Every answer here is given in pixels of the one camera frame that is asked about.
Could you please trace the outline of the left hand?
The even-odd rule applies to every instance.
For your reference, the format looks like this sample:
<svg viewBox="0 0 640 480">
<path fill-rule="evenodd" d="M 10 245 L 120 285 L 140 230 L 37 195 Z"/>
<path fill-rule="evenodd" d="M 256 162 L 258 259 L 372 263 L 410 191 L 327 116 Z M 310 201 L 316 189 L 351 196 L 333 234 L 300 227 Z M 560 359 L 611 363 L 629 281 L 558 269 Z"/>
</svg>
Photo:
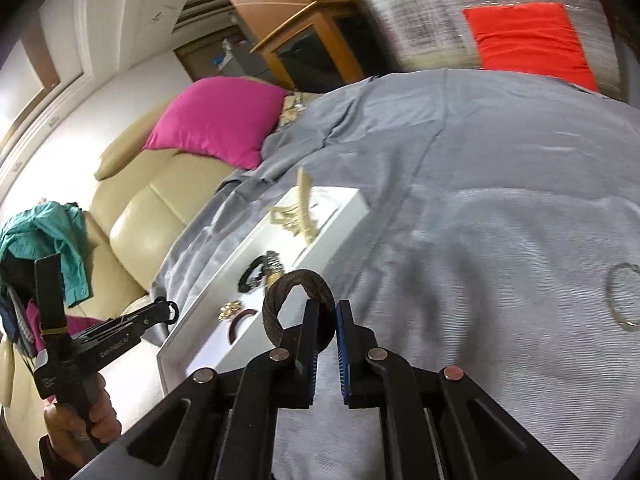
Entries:
<svg viewBox="0 0 640 480">
<path fill-rule="evenodd" d="M 43 411 L 52 450 L 77 468 L 85 466 L 90 460 L 88 452 L 82 447 L 86 442 L 91 443 L 91 437 L 103 444 L 110 444 L 122 434 L 122 424 L 117 419 L 111 397 L 105 389 L 104 377 L 97 374 L 94 383 L 98 387 L 98 396 L 88 415 L 90 428 L 67 404 L 54 402 Z"/>
</svg>

